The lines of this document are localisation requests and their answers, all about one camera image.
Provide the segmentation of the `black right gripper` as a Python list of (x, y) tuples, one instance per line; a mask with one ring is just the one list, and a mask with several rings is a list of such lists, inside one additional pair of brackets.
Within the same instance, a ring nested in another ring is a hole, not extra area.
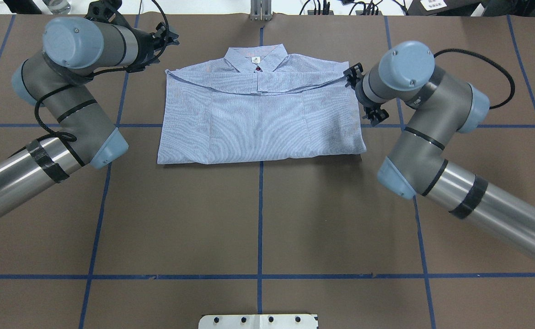
[(364, 93), (364, 68), (362, 63), (351, 65), (348, 69), (343, 71), (346, 79), (345, 87), (351, 87), (355, 92), (357, 101), (364, 108), (373, 108), (373, 102)]

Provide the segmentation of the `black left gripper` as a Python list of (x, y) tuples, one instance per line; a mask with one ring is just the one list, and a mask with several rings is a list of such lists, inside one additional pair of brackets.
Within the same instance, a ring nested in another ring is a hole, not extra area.
[(151, 63), (158, 63), (158, 57), (167, 46), (179, 44), (178, 37), (176, 30), (165, 23), (159, 23), (154, 32), (137, 29), (137, 66), (145, 67)]

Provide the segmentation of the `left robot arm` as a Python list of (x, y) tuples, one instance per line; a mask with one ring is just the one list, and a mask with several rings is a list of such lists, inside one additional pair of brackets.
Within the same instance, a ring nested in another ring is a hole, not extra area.
[(11, 82), (35, 107), (45, 135), (0, 163), (0, 217), (85, 165), (100, 169), (125, 154), (128, 142), (86, 85), (105, 73), (143, 71), (179, 44), (167, 20), (145, 32), (119, 13), (58, 16), (45, 26), (42, 42)]

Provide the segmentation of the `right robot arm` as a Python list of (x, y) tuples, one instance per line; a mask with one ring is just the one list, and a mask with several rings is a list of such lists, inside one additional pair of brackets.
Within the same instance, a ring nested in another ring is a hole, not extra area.
[(388, 50), (371, 69), (343, 71), (376, 126), (389, 117), (383, 104), (402, 100), (414, 110), (377, 179), (405, 199), (420, 195), (535, 260), (535, 207), (443, 158), (456, 133), (470, 133), (491, 110), (489, 98), (436, 64), (424, 43), (408, 40)]

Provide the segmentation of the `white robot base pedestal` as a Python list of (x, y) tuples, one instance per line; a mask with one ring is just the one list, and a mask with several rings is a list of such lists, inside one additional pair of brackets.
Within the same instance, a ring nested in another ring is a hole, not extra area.
[(318, 329), (318, 316), (299, 314), (229, 314), (201, 317), (199, 329)]

